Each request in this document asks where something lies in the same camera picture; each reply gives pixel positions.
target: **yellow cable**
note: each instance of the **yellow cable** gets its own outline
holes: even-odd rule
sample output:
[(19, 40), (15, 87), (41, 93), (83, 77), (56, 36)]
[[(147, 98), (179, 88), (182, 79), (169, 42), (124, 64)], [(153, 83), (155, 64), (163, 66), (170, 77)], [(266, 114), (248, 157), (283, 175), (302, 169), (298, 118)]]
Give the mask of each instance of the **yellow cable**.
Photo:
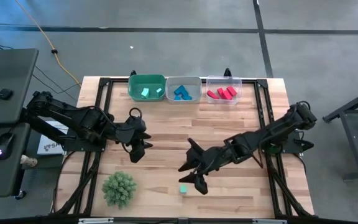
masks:
[[(27, 16), (34, 22), (34, 24), (38, 27), (38, 29), (41, 31), (41, 33), (45, 36), (45, 38), (47, 39), (47, 41), (49, 42), (49, 45), (51, 46), (52, 50), (56, 50), (55, 46), (53, 46), (52, 42), (50, 41), (50, 39), (48, 38), (48, 36), (46, 35), (46, 33), (41, 29), (41, 27), (38, 25), (37, 21), (35, 21), (35, 19), (29, 14), (29, 12), (27, 12), (27, 10), (17, 1), (15, 0), (15, 2), (20, 6), (20, 8), (27, 14)], [(81, 84), (79, 83), (79, 81), (74, 77), (74, 75), (72, 75), (59, 61), (59, 57), (57, 56), (57, 53), (53, 53), (55, 55), (56, 61), (59, 64), (59, 66), (67, 73), (69, 74), (69, 76), (71, 76), (75, 82), (81, 86)]]

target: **black desk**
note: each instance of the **black desk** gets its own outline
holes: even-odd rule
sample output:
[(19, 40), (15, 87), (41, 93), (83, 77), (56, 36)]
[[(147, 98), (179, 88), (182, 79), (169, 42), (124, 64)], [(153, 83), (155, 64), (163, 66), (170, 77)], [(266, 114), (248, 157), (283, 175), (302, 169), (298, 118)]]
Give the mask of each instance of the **black desk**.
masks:
[[(37, 56), (37, 49), (0, 50), (0, 90), (14, 91), (9, 100), (0, 101), (0, 135), (8, 132), (20, 118)], [(20, 159), (27, 147), (30, 126), (18, 124), (11, 132), (15, 134), (13, 152), (8, 159), (0, 161), (0, 197), (17, 195), (24, 175)], [(32, 146), (32, 150), (36, 154), (37, 147)]]
[(0, 124), (19, 120), (38, 52), (37, 49), (0, 50), (0, 90), (13, 90), (9, 100), (0, 101)]
[[(0, 126), (0, 135), (8, 132), (10, 128), (10, 126)], [(0, 197), (17, 195), (20, 191), (21, 179), (24, 174), (20, 159), (27, 147), (30, 125), (18, 124), (11, 133), (15, 135), (12, 154), (8, 159), (0, 161)]]

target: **green plastic bin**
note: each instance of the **green plastic bin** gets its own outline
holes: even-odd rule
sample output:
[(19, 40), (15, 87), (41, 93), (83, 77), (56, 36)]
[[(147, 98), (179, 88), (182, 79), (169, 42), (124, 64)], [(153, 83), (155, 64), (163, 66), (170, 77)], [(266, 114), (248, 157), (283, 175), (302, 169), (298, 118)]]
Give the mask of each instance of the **green plastic bin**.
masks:
[[(149, 89), (149, 97), (142, 98), (142, 91), (144, 88)], [(158, 95), (157, 90), (161, 88), (162, 91)], [(128, 94), (134, 101), (161, 101), (165, 96), (165, 77), (163, 75), (133, 75), (128, 81)]]

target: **plastic bin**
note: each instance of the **plastic bin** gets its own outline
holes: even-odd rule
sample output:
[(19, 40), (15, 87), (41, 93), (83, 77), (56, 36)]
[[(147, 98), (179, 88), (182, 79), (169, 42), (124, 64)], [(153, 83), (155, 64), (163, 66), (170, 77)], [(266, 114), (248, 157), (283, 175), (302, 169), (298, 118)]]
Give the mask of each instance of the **plastic bin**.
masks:
[[(174, 91), (181, 85), (186, 88), (189, 96), (192, 97), (191, 100), (174, 100), (176, 96)], [(173, 104), (198, 103), (203, 94), (201, 79), (199, 77), (169, 77), (167, 78), (167, 86), (165, 89), (167, 90), (166, 95), (168, 102)]]
[[(149, 97), (143, 98), (142, 91), (149, 89)], [(165, 95), (165, 77), (163, 75), (133, 75), (128, 81), (128, 94), (134, 101), (161, 101)]]
[(219, 76), (208, 76), (206, 78), (206, 91), (211, 90), (217, 96), (218, 88), (223, 88), (226, 90), (227, 87), (232, 86), (237, 95), (231, 100), (218, 99), (215, 100), (208, 95), (206, 95), (208, 103), (219, 103), (219, 104), (236, 104), (239, 99), (242, 97), (242, 81), (239, 77), (219, 77)]

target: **red block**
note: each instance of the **red block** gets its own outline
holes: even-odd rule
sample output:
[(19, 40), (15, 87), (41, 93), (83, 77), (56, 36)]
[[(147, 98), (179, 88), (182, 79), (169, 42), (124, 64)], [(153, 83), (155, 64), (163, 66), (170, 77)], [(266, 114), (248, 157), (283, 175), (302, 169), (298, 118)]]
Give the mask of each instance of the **red block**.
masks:
[(211, 97), (212, 99), (218, 100), (219, 97), (215, 95), (215, 93), (213, 93), (211, 90), (208, 90), (208, 92), (206, 92), (206, 94)]
[(227, 88), (228, 92), (230, 93), (230, 95), (232, 96), (236, 96), (237, 95), (237, 92), (234, 90), (234, 88), (232, 86), (229, 86)]
[(224, 99), (225, 99), (225, 100), (231, 100), (231, 99), (233, 99), (233, 97), (230, 95), (229, 91), (227, 91), (227, 90), (224, 90), (224, 91), (223, 91), (223, 95), (224, 95)]
[(219, 93), (219, 95), (221, 96), (222, 99), (225, 100), (226, 98), (225, 98), (224, 95), (223, 95), (223, 91), (224, 91), (224, 90), (223, 90), (222, 88), (218, 88), (218, 93)]

